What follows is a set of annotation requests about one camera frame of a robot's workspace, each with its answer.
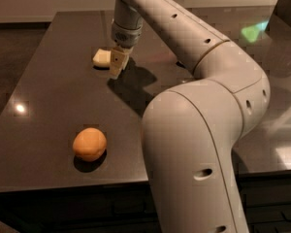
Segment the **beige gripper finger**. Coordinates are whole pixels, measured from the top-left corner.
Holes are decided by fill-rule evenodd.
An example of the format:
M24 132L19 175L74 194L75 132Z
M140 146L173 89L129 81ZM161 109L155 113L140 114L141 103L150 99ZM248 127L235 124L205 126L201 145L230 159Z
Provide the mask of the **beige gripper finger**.
M110 76L112 79L116 80L126 68L131 52L131 49L122 48L121 46L116 46L111 50Z

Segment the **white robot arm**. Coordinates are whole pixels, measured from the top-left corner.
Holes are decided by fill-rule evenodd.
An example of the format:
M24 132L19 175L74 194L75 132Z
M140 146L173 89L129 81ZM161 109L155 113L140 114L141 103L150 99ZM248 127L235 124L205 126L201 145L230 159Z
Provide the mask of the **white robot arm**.
M249 233L231 150L267 111L267 75L173 0L116 0L113 38L121 47L140 18L194 78L158 94L143 115L145 168L162 233Z

